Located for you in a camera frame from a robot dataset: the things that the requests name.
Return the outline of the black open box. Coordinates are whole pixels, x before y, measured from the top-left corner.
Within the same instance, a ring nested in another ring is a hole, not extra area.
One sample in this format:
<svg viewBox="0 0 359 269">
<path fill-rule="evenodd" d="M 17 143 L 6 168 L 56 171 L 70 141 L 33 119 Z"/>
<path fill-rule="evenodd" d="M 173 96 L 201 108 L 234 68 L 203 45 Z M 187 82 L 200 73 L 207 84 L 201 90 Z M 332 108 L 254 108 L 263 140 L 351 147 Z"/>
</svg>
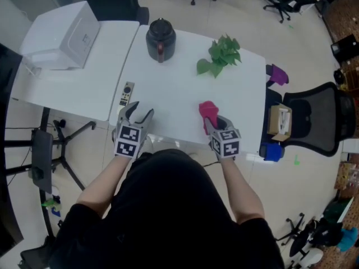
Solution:
<svg viewBox="0 0 359 269">
<path fill-rule="evenodd" d="M 359 55 L 359 42 L 353 34 L 333 43 L 330 47 L 339 64 Z"/>
</svg>

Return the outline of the white box appliance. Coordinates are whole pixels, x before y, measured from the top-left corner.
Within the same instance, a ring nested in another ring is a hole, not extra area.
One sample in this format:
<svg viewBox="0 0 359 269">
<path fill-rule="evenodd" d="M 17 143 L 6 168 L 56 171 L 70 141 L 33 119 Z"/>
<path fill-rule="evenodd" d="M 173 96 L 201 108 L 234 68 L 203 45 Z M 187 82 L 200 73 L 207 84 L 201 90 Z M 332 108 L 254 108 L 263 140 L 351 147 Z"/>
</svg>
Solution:
<svg viewBox="0 0 359 269">
<path fill-rule="evenodd" d="M 41 69 L 83 68 L 99 30 L 87 1 L 59 7 L 35 19 L 20 54 Z"/>
</svg>

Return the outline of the green potted plant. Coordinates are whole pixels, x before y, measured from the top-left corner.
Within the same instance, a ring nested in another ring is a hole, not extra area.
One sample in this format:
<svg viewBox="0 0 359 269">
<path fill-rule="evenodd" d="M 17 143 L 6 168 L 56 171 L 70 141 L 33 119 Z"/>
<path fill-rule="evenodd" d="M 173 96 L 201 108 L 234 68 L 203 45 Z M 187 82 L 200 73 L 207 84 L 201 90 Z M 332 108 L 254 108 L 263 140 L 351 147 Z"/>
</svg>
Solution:
<svg viewBox="0 0 359 269">
<path fill-rule="evenodd" d="M 208 49 L 210 60 L 199 59 L 196 65 L 197 75 L 210 73 L 214 78 L 222 72 L 224 67 L 236 66 L 241 61 L 240 44 L 229 35 L 222 35 L 218 40 L 213 40 Z"/>
</svg>

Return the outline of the grey box under desk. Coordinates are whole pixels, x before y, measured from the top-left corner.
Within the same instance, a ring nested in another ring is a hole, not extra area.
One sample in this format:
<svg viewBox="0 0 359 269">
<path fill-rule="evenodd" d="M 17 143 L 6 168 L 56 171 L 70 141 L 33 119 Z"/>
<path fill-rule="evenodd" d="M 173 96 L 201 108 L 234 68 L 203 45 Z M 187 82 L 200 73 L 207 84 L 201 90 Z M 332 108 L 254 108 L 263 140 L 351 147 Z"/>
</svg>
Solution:
<svg viewBox="0 0 359 269">
<path fill-rule="evenodd" d="M 36 130 L 32 139 L 31 176 L 41 190 L 52 194 L 52 148 L 53 136 Z"/>
</svg>

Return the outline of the black mesh office chair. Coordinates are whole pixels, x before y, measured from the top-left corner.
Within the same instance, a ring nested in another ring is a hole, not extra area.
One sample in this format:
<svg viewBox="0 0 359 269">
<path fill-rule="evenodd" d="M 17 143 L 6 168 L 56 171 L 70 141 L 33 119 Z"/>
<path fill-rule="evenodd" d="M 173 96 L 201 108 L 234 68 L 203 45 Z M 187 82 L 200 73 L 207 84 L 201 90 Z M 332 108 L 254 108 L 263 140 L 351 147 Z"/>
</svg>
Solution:
<svg viewBox="0 0 359 269">
<path fill-rule="evenodd" d="M 341 141 L 359 138 L 359 102 L 333 82 L 326 82 L 303 92 L 284 95 L 270 89 L 271 64 L 266 65 L 266 99 L 263 132 L 259 156 L 264 159 L 264 143 L 278 143 L 282 158 L 287 146 L 298 146 L 326 157 L 334 156 Z M 268 111 L 271 106 L 283 104 L 292 109 L 291 136 L 284 142 L 270 139 L 267 134 Z"/>
</svg>

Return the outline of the pink cleaning cloth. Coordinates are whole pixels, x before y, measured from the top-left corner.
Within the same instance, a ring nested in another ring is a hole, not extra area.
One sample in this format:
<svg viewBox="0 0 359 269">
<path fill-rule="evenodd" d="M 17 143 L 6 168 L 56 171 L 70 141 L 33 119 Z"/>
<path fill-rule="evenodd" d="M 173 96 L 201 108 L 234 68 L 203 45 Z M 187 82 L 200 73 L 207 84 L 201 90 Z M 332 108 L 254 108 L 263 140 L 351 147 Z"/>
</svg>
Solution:
<svg viewBox="0 0 359 269">
<path fill-rule="evenodd" d="M 214 128 L 218 127 L 218 107 L 215 106 L 215 104 L 212 101 L 205 101 L 203 103 L 199 104 L 199 113 L 203 119 L 203 128 L 205 130 L 206 135 L 208 136 L 208 129 L 205 124 L 206 119 L 210 120 L 212 126 Z"/>
</svg>

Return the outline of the beige remote control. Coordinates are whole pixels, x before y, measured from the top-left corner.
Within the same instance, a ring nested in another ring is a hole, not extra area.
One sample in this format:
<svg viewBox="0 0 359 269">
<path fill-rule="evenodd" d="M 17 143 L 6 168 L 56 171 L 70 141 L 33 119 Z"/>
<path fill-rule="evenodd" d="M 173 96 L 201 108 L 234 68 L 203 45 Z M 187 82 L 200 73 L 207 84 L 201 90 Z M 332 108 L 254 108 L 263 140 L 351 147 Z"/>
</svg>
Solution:
<svg viewBox="0 0 359 269">
<path fill-rule="evenodd" d="M 129 103 L 134 85 L 135 84 L 133 82 L 126 82 L 123 91 L 121 93 L 121 98 L 119 101 L 120 106 L 126 106 Z"/>
</svg>

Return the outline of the black high-back office chair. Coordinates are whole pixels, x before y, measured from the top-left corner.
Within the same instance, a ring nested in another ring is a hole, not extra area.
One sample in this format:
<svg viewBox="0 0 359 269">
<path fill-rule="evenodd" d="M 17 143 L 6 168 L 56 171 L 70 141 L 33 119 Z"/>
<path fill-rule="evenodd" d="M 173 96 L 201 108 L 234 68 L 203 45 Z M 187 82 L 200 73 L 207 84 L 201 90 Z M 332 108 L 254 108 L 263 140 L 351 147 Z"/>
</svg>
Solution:
<svg viewBox="0 0 359 269">
<path fill-rule="evenodd" d="M 99 21 L 149 22 L 149 9 L 141 7 L 138 0 L 85 0 Z"/>
</svg>

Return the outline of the white items in cardboard box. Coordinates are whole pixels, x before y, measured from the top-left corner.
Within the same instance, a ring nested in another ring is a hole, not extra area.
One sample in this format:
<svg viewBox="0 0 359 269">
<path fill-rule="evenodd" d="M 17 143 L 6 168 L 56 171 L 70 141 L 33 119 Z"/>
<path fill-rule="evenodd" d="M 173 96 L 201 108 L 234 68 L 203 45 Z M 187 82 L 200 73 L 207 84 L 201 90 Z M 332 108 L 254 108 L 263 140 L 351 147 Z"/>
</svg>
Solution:
<svg viewBox="0 0 359 269">
<path fill-rule="evenodd" d="M 278 133 L 286 135 L 290 130 L 291 111 L 285 108 L 279 108 L 278 112 Z"/>
</svg>

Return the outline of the purple cloth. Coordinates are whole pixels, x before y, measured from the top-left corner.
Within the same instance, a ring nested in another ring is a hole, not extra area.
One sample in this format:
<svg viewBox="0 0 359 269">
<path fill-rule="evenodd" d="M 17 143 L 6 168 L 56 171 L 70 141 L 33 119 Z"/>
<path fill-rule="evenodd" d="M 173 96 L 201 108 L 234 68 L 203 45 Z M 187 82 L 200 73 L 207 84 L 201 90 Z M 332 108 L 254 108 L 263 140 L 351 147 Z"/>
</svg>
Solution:
<svg viewBox="0 0 359 269">
<path fill-rule="evenodd" d="M 269 80 L 271 82 L 279 84 L 280 86 L 283 86 L 284 84 L 289 83 L 289 77 L 284 70 L 282 70 L 275 64 L 272 64 L 270 66 L 270 68 L 271 68 L 271 74 L 269 74 L 269 76 L 270 76 Z"/>
</svg>

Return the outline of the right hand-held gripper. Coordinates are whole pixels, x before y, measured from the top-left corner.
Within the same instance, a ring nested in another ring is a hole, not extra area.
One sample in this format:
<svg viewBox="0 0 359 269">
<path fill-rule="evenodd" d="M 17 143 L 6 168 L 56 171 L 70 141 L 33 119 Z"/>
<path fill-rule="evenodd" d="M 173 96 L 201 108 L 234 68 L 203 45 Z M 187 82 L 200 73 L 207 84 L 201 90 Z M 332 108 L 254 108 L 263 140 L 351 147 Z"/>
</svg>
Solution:
<svg viewBox="0 0 359 269">
<path fill-rule="evenodd" d="M 204 119 L 206 135 L 209 136 L 209 146 L 218 160 L 234 159 L 241 152 L 241 136 L 231 120 L 218 115 L 214 123 L 209 117 Z"/>
</svg>

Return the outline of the black desk leg frame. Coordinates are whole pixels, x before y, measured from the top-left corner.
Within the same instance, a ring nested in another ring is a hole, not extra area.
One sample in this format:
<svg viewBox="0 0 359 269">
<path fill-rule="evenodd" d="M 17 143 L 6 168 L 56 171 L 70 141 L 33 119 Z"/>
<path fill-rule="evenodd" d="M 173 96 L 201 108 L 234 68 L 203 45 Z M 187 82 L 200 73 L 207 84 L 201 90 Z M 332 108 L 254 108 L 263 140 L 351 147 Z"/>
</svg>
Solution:
<svg viewBox="0 0 359 269">
<path fill-rule="evenodd" d="M 4 141 L 4 147 L 5 148 L 27 147 L 27 148 L 29 148 L 29 151 L 32 154 L 31 146 L 32 146 L 32 143 L 33 143 L 32 142 L 33 134 L 38 129 L 42 130 L 44 132 L 47 132 L 49 112 L 50 112 L 49 108 L 44 108 L 43 109 L 43 114 L 42 114 L 40 127 L 32 129 L 32 134 L 31 134 L 31 139 L 30 140 Z M 65 137 L 63 135 L 63 133 L 62 133 L 62 128 L 64 128 L 65 125 L 66 125 L 66 121 L 63 120 L 63 119 L 60 120 L 60 121 L 58 121 L 58 120 L 53 121 L 53 127 L 57 131 L 58 137 L 56 139 L 53 138 L 52 173 L 54 173 L 54 171 L 56 170 L 56 167 L 58 165 L 62 165 L 63 168 L 68 171 L 68 173 L 70 174 L 72 179 L 75 181 L 75 183 L 79 186 L 79 188 L 81 190 L 84 190 L 85 186 L 81 183 L 81 181 L 76 176 L 76 174 L 71 169 L 70 165 L 68 164 L 68 162 L 66 160 L 66 157 L 65 157 L 66 146 L 71 140 L 73 140 L 76 136 L 78 136 L 84 130 L 86 130 L 88 128 L 95 129 L 96 123 L 94 121 L 90 121 L 89 123 L 85 124 L 83 127 L 81 127 L 76 132 L 74 132 L 73 134 L 71 134 L 71 135 L 69 135 L 67 137 Z M 16 174 L 23 173 L 23 172 L 26 172 L 26 171 L 30 172 L 30 174 L 31 174 L 31 163 L 27 164 L 27 165 L 21 165 L 21 166 L 18 166 L 18 167 L 14 167 L 14 168 L 9 168 L 9 169 L 5 168 L 4 169 L 4 174 L 6 176 L 10 176 L 10 175 L 14 176 Z M 47 192 L 39 189 L 39 193 L 40 193 L 40 201 L 44 202 L 46 200 L 45 194 Z"/>
</svg>

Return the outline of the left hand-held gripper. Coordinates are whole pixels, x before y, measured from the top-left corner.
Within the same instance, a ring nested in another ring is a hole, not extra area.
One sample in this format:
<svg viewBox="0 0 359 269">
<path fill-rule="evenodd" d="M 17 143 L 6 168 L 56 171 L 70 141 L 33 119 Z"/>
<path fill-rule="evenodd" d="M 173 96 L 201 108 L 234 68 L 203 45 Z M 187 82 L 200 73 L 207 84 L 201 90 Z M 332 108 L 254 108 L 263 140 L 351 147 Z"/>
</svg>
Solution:
<svg viewBox="0 0 359 269">
<path fill-rule="evenodd" d="M 130 117 L 139 105 L 138 101 L 127 104 L 119 111 L 118 123 L 113 131 L 114 154 L 116 156 L 136 158 L 148 135 L 148 128 L 154 115 L 154 109 L 148 111 L 140 122 L 130 123 Z"/>
</svg>

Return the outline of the person's black shirt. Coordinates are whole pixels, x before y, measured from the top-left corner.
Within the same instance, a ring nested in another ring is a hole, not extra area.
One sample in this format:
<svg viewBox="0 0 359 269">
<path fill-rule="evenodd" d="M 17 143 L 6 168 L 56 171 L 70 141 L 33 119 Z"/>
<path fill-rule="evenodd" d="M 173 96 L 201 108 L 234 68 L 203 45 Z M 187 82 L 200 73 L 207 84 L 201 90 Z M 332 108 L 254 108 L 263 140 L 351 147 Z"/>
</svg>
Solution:
<svg viewBox="0 0 359 269">
<path fill-rule="evenodd" d="M 103 217 L 74 204 L 50 269 L 284 269 L 265 217 L 237 224 L 206 170 L 180 150 L 128 164 Z"/>
</svg>

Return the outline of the green and blue floor toy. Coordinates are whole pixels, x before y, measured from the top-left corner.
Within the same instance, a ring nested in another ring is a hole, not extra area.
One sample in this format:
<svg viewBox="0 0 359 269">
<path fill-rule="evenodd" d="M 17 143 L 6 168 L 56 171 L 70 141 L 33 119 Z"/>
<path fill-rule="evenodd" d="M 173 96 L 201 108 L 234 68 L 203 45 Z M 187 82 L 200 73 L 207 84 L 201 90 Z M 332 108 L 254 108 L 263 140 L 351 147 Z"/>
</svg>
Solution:
<svg viewBox="0 0 359 269">
<path fill-rule="evenodd" d="M 47 210 L 55 216 L 61 217 L 61 199 L 60 196 L 52 196 L 52 198 L 47 199 L 42 203 L 42 207 L 45 207 Z"/>
</svg>

